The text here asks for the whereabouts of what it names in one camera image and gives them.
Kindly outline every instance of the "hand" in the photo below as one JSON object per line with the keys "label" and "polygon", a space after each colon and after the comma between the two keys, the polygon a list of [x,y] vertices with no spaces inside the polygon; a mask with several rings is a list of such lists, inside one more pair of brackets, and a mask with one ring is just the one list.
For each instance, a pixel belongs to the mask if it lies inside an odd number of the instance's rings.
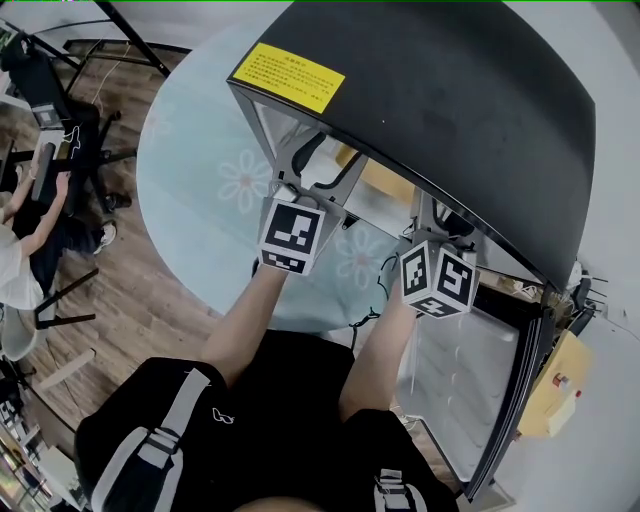
{"label": "hand", "polygon": [[38,171],[40,170],[40,165],[42,165],[42,157],[44,156],[44,144],[40,146],[40,151],[33,155],[31,159],[31,166],[29,168],[29,172],[27,173],[27,177],[25,179],[35,180],[38,175]]}
{"label": "hand", "polygon": [[69,192],[69,176],[70,172],[60,172],[56,176],[56,191],[59,197],[67,197]]}

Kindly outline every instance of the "flower pattern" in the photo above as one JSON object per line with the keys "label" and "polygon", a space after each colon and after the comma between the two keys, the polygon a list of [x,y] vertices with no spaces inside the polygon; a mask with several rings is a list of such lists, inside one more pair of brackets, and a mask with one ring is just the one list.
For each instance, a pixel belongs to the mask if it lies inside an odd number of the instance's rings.
{"label": "flower pattern", "polygon": [[175,112],[176,106],[173,103],[154,102],[147,119],[144,122],[143,134],[149,134],[149,141],[153,147],[156,139],[166,135],[171,135],[173,131],[172,123],[168,121]]}
{"label": "flower pattern", "polygon": [[237,166],[229,162],[220,164],[218,174],[228,180],[218,190],[218,198],[222,201],[235,199],[242,215],[253,209],[256,198],[266,197],[269,192],[271,168],[266,161],[256,163],[250,149],[242,150]]}
{"label": "flower pattern", "polygon": [[382,266],[377,253],[385,241],[371,241],[370,238],[369,231],[357,223],[342,233],[336,233],[334,239],[336,251],[344,257],[337,267],[338,277],[345,279],[353,276],[356,286],[361,290],[369,286],[369,281],[378,275]]}

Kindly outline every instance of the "black pants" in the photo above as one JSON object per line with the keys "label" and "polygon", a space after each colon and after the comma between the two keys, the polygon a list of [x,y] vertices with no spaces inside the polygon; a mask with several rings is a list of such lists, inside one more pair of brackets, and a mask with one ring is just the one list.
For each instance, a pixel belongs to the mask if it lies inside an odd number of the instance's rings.
{"label": "black pants", "polygon": [[[13,232],[20,239],[33,234],[40,217],[48,207],[27,199],[13,219]],[[31,272],[46,296],[53,284],[58,269],[58,260],[63,249],[91,254],[102,237],[102,230],[91,230],[84,222],[60,214],[44,245],[29,257]]]}

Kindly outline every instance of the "white logo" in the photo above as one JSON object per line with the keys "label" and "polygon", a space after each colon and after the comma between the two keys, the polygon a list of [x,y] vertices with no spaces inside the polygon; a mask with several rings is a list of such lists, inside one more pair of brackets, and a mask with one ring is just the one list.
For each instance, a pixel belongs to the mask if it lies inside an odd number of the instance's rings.
{"label": "white logo", "polygon": [[216,421],[221,421],[222,423],[226,423],[227,425],[231,425],[235,421],[235,418],[227,416],[226,414],[222,414],[215,407],[213,408],[213,419]]}
{"label": "white logo", "polygon": [[453,268],[453,264],[451,262],[447,263],[447,277],[453,279],[453,283],[450,281],[444,282],[444,287],[455,293],[456,295],[460,295],[460,287],[462,286],[462,281],[466,281],[469,278],[469,272],[463,270],[461,274],[458,274]]}

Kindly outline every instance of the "forearm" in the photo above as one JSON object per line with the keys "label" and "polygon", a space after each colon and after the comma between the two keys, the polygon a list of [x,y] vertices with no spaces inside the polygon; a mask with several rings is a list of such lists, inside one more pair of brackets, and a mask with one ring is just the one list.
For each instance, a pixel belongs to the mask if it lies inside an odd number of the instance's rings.
{"label": "forearm", "polygon": [[389,409],[415,319],[416,311],[402,303],[400,285],[396,282],[342,388],[339,407],[343,421],[360,409]]}
{"label": "forearm", "polygon": [[33,233],[40,247],[42,247],[47,238],[49,238],[49,235],[53,230],[53,226],[55,226],[58,217],[60,217],[60,212],[62,212],[65,199],[66,196],[60,194],[56,195],[55,199],[51,203],[51,206],[49,207],[49,211],[40,219],[40,223]]}
{"label": "forearm", "polygon": [[287,273],[260,265],[229,312],[216,324],[202,359],[231,386],[253,360],[269,326]]}

